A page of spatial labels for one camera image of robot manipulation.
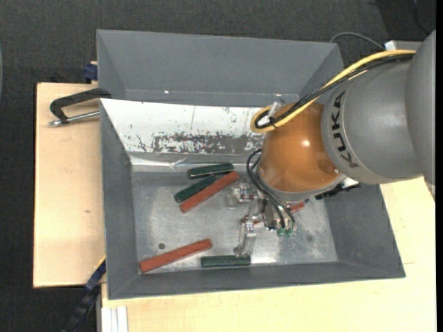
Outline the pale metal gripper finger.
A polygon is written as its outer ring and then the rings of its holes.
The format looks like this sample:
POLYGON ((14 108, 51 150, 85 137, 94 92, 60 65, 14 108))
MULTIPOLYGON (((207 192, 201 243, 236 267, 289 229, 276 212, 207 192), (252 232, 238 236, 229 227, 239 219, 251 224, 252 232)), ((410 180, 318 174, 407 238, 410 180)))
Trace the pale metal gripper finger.
POLYGON ((257 190, 249 183, 232 185, 226 196, 227 206, 236 208, 240 204, 250 203, 257 199, 257 190))
POLYGON ((252 221, 246 220, 241 224, 239 231, 239 243, 234 249, 234 253, 238 257, 251 256, 255 246, 257 233, 252 221))

